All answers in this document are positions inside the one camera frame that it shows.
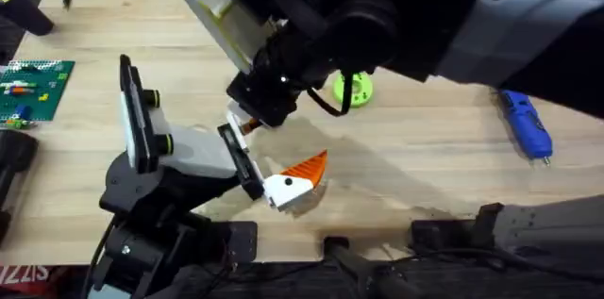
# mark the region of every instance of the green tape roll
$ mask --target green tape roll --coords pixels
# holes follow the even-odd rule
[[[352,100],[351,107],[362,107],[369,102],[374,94],[374,84],[371,82],[369,74],[363,72],[354,74],[352,78]],[[337,73],[335,82],[333,83],[333,95],[342,103],[344,101],[344,76]]]

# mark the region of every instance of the green lego baseplate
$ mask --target green lego baseplate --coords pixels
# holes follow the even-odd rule
[[[22,95],[7,95],[8,88],[0,88],[0,120],[9,119],[17,105],[26,105],[31,107],[27,120],[52,121],[75,64],[67,60],[11,61],[2,73],[0,83],[23,81],[35,83],[36,87],[30,88],[32,93]]]

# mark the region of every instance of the black cable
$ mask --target black cable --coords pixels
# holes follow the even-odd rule
[[[342,72],[342,77],[344,78],[344,98],[342,100],[342,110],[332,107],[329,103],[322,99],[313,88],[308,88],[306,90],[306,93],[314,102],[317,103],[317,105],[319,105],[319,107],[328,112],[330,115],[336,117],[347,114],[350,110],[350,104],[352,103],[353,74]]]
[[[421,253],[421,254],[417,254],[414,256],[403,257],[403,258],[400,258],[397,260],[393,260],[393,261],[391,261],[391,264],[396,265],[399,263],[409,262],[412,260],[429,258],[429,257],[437,257],[437,256],[441,256],[441,255],[464,255],[464,254],[473,255],[473,256],[481,256],[481,257],[497,258],[499,260],[508,262],[512,266],[525,267],[525,268],[529,268],[529,269],[532,269],[535,271],[548,273],[548,274],[554,274],[554,275],[562,276],[562,277],[572,279],[572,280],[581,280],[581,281],[588,281],[588,282],[593,282],[593,283],[597,283],[597,284],[604,284],[604,277],[599,277],[599,276],[592,275],[592,274],[582,274],[582,273],[578,273],[578,272],[572,272],[572,271],[568,271],[568,270],[558,269],[558,268],[551,267],[551,266],[540,265],[540,264],[528,261],[526,259],[514,256],[509,253],[482,250],[482,249],[478,249],[478,248],[450,248],[450,249],[436,250],[433,252]]]
[[[292,270],[289,270],[289,271],[285,271],[285,272],[282,272],[280,274],[276,274],[276,275],[269,276],[269,277],[258,277],[258,278],[251,278],[251,279],[241,279],[240,277],[229,277],[229,276],[227,276],[227,277],[224,277],[223,280],[226,281],[226,282],[228,282],[228,283],[233,283],[233,284],[261,284],[261,283],[265,283],[265,282],[276,281],[276,280],[284,278],[284,277],[286,277],[288,275],[304,272],[304,271],[307,271],[307,270],[310,270],[310,269],[322,266],[324,263],[325,263],[325,261],[321,260],[319,262],[314,262],[314,263],[311,263],[311,264],[308,264],[308,265],[300,266],[300,267],[297,267],[295,269],[292,269]],[[220,273],[219,274],[215,274],[215,273],[212,273],[207,268],[203,268],[203,269],[208,274],[210,274],[210,275],[212,275],[214,277],[220,276]]]
[[[115,218],[115,215],[114,215],[113,218],[111,218],[111,221],[109,222],[109,224],[107,225],[107,228],[105,229],[105,233],[103,233],[103,236],[101,237],[101,241],[98,242],[98,245],[96,246],[96,249],[94,250],[94,254],[92,255],[91,264],[88,266],[88,270],[86,271],[86,277],[84,278],[84,285],[82,287],[82,292],[80,294],[81,299],[86,299],[88,297],[88,289],[91,285],[92,271],[94,271],[94,267],[96,267],[98,258],[101,256],[101,251],[103,250],[103,246],[105,246],[105,242],[107,242],[109,233],[111,233],[111,230],[115,226],[116,222],[117,222],[117,219]]]
[[[344,283],[344,285],[346,286],[346,289],[348,290],[348,293],[350,294],[350,298],[351,299],[360,299],[359,291],[353,285],[350,285],[350,276],[348,276],[348,274],[344,271],[344,269],[342,268],[342,265],[340,265],[340,262],[338,262],[338,260],[334,259],[333,261],[336,264],[336,269],[338,270],[338,273],[340,274],[340,278],[342,279],[342,282]]]

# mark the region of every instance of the wooden table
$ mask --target wooden table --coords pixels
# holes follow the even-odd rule
[[[25,35],[16,58],[76,61],[55,121],[30,133],[42,146],[0,264],[89,262],[109,214],[98,207],[105,172],[125,144],[118,57],[160,89],[168,119],[214,128],[236,69],[183,0],[42,0],[57,24]],[[252,150],[267,174],[328,150],[324,184],[293,213],[229,192],[197,211],[259,224],[258,260],[320,257],[326,235],[346,235],[369,257],[401,254],[413,219],[473,216],[480,205],[536,205],[604,191],[604,123],[535,100],[555,142],[552,166],[522,158],[483,87],[427,84],[387,72],[364,108],[335,119],[302,96],[278,131],[259,130]],[[324,95],[330,97],[330,89]]]

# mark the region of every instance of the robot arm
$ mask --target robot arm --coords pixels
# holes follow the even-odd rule
[[[371,74],[378,66],[421,82],[441,75],[522,91],[604,116],[597,50],[604,0],[187,1],[241,70],[227,93],[266,125],[281,125],[302,91],[345,114],[346,97],[339,111],[313,90],[336,70]]]

